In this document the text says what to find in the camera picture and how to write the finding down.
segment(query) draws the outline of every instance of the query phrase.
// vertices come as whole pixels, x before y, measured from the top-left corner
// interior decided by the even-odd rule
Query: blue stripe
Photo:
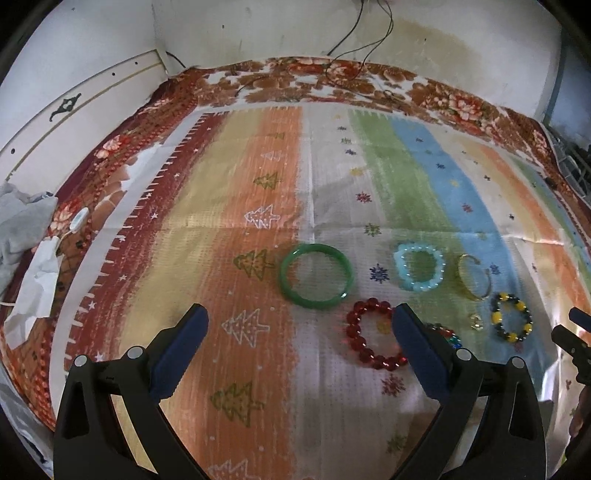
[[[484,267],[492,266],[494,271],[496,271],[494,266],[498,267],[499,274],[491,275],[493,292],[513,293],[527,304],[528,298],[513,267],[511,253],[471,179],[458,167],[454,159],[441,149],[426,127],[401,118],[392,118],[391,125],[407,150],[427,173],[431,188],[449,221],[457,228],[455,235],[466,253],[479,258]],[[457,187],[452,185],[452,180],[458,183]],[[476,309],[486,320],[486,328],[481,334],[495,335],[495,330],[488,321],[491,316],[490,304],[488,302],[475,304]],[[514,309],[504,311],[503,317],[506,319],[504,320],[506,330],[515,332],[521,330],[523,318]],[[488,361],[505,363],[509,357],[516,355],[512,345],[498,338],[490,338],[490,341],[484,341],[484,345],[485,360]],[[544,353],[543,345],[538,340],[535,330],[525,340],[523,347],[520,356],[528,362],[530,374],[536,389],[539,390],[543,373],[550,366],[550,361]]]

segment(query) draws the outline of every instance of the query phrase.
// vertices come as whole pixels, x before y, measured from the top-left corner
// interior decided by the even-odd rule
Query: green stripe
[[[468,315],[476,311],[474,302],[461,295],[455,277],[456,260],[465,252],[457,228],[441,208],[427,173],[396,136],[387,117],[362,111],[350,111],[349,116],[388,226],[393,230],[392,250],[401,243],[421,242],[433,245],[445,255],[447,266],[443,282],[431,291],[412,293],[408,304],[422,321],[439,322],[461,330],[464,340],[470,332],[469,343],[480,343],[474,338],[473,330],[467,327]],[[396,279],[397,276],[392,275],[392,280]]]
[[[523,173],[525,178],[527,178],[531,184],[537,184],[539,181],[543,181],[542,179],[540,179],[540,177],[538,177],[535,174],[535,171],[531,167],[524,165],[519,160],[516,160],[510,156],[508,156],[508,157],[511,159],[513,164],[516,165],[521,170],[521,172]],[[577,246],[576,241],[573,237],[572,229],[574,228],[574,225],[569,225],[566,222],[566,219],[564,218],[564,216],[566,214],[565,213],[563,214],[558,209],[558,203],[555,198],[550,196],[549,191],[546,191],[546,189],[543,187],[536,188],[535,195],[540,200],[542,200],[542,202],[544,202],[544,204],[546,205],[548,210],[558,220],[560,226],[564,230],[564,233],[566,233],[566,235],[569,237],[571,250],[574,252],[574,255],[576,257],[579,273],[583,277],[583,281],[585,283],[585,286],[587,287],[587,290],[591,291],[591,275],[589,273],[589,268],[587,267],[587,265],[585,264],[585,261],[583,260],[583,255],[581,254],[580,247]]]

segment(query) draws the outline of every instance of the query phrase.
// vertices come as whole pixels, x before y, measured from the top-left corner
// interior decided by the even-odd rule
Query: blue gripper pad
[[[155,401],[171,397],[207,334],[207,310],[194,304],[175,327],[162,330],[146,349],[154,357],[150,396]]]
[[[407,304],[401,303],[393,310],[392,331],[427,396],[444,404],[450,394],[449,373],[431,348],[423,324]]]
[[[573,307],[569,312],[569,319],[571,322],[576,323],[581,328],[584,328],[591,333],[591,317],[577,307]]]

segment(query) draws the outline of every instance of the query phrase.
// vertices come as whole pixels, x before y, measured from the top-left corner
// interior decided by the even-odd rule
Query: green jade bangle
[[[324,255],[328,255],[331,258],[334,258],[339,265],[345,271],[345,275],[347,276],[347,283],[343,291],[338,294],[336,297],[332,297],[328,300],[309,300],[305,299],[294,290],[291,289],[289,282],[287,281],[287,268],[291,265],[291,263],[298,258],[300,255],[309,254],[311,252],[320,252]],[[289,300],[291,300],[296,305],[300,305],[301,307],[307,309],[317,309],[317,310],[324,310],[329,309],[338,305],[342,302],[345,297],[349,294],[349,290],[353,286],[353,282],[355,281],[355,276],[353,274],[353,267],[351,263],[344,255],[343,252],[337,250],[334,247],[330,247],[329,245],[323,244],[300,244],[294,250],[292,250],[281,262],[281,268],[279,269],[279,284],[281,286],[281,291],[283,295],[285,295]]]

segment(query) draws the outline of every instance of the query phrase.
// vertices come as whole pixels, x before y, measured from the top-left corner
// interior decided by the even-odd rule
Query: gray cloth
[[[10,183],[0,184],[0,300],[22,254],[45,237],[56,205],[56,197],[31,197]]]

